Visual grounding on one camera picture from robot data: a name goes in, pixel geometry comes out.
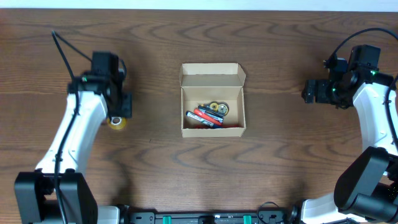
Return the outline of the red stapler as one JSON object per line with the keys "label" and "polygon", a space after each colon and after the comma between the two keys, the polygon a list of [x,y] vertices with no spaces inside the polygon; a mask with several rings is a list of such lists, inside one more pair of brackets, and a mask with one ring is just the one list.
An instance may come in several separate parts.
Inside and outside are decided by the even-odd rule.
{"label": "red stapler", "polygon": [[222,126],[224,123],[224,118],[222,116],[218,116],[216,113],[211,112],[203,107],[199,106],[198,108],[194,109],[194,113],[201,118],[215,123],[218,126]]}

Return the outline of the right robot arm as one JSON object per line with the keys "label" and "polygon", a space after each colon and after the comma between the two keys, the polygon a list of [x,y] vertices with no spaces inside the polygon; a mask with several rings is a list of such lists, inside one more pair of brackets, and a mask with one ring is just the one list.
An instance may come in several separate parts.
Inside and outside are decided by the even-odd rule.
{"label": "right robot arm", "polygon": [[340,175],[332,193],[304,200],[291,223],[397,223],[397,111],[395,80],[378,68],[381,50],[353,47],[349,60],[324,62],[329,77],[307,80],[306,103],[357,111],[362,153]]}

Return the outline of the yellow clear tape roll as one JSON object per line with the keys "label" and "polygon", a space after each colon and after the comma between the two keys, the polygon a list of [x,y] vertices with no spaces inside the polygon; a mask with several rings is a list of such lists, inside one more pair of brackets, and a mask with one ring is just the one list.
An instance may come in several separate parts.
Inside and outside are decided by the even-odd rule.
{"label": "yellow clear tape roll", "polygon": [[108,126],[113,130],[121,130],[126,126],[126,118],[114,116],[108,118],[106,121]]}

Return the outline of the black correction tape dispenser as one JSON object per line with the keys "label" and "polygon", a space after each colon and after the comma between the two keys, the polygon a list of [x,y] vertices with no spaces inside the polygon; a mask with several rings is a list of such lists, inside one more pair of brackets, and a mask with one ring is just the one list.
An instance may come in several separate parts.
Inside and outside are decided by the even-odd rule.
{"label": "black correction tape dispenser", "polygon": [[212,101],[210,103],[199,104],[198,106],[203,107],[211,112],[216,113],[218,116],[226,116],[229,113],[229,106],[226,103],[219,103]]}

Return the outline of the red utility knife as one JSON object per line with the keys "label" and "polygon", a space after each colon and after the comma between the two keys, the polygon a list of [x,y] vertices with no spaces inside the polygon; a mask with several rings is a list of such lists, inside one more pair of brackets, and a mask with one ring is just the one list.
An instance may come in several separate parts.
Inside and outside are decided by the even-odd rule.
{"label": "red utility knife", "polygon": [[201,124],[201,125],[196,125],[194,126],[194,129],[223,129],[223,128],[241,128],[239,125],[226,125],[226,126],[218,126],[216,124],[209,126],[209,125],[205,125],[205,124]]}

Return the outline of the blue whiteboard marker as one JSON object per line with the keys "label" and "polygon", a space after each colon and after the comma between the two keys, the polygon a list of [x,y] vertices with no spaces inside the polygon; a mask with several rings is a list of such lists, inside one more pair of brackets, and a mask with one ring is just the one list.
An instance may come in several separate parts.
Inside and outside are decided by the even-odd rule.
{"label": "blue whiteboard marker", "polygon": [[205,124],[211,128],[221,128],[221,123],[205,114],[196,114],[193,113],[191,111],[187,111],[186,112],[186,116],[192,119],[195,119],[199,122],[201,122],[202,124]]}

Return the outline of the cardboard box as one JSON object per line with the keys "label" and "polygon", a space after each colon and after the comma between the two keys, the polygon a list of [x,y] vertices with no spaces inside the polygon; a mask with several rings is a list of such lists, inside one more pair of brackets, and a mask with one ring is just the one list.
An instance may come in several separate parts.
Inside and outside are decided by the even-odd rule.
{"label": "cardboard box", "polygon": [[180,69],[184,138],[240,137],[246,130],[244,82],[238,63],[184,63]]}

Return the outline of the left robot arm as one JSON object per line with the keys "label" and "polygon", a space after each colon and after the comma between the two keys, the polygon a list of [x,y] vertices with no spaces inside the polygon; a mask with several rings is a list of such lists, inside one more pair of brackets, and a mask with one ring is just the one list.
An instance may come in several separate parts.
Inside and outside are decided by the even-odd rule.
{"label": "left robot arm", "polygon": [[121,129],[132,116],[123,92],[124,62],[93,52],[91,68],[68,85],[67,107],[55,138],[32,172],[20,172],[14,191],[22,223],[127,223],[127,206],[99,206],[85,180],[101,124]]}

